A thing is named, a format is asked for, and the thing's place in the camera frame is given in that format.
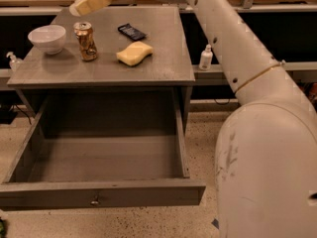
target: gold can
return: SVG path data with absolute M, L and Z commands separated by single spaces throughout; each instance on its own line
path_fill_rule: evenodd
M 79 41 L 79 50 L 83 60 L 95 60 L 98 57 L 93 41 L 93 30 L 89 22 L 77 22 L 73 25 L 74 33 Z

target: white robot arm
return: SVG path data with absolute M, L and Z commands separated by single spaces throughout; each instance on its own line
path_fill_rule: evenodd
M 221 237 L 317 237 L 313 106 L 227 0 L 185 1 L 242 104 L 216 146 Z

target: speckled floor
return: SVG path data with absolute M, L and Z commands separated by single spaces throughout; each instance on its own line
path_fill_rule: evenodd
M 214 149 L 222 123 L 235 108 L 237 103 L 191 104 L 185 137 L 190 175 L 207 183 L 199 206 L 0 211 L 8 223 L 6 237 L 218 238 L 213 224 L 217 219 Z M 0 125 L 0 179 L 29 126 L 21 112 L 11 125 Z

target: drawer knob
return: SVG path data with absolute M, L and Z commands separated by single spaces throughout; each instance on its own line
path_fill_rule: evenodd
M 95 207 L 100 205 L 98 196 L 96 196 L 95 199 L 90 202 L 90 205 Z

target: white bowl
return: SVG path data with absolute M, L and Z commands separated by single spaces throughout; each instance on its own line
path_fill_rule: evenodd
M 39 50 L 53 55 L 61 52 L 65 45 L 66 29 L 59 25 L 47 25 L 33 30 L 28 38 Z

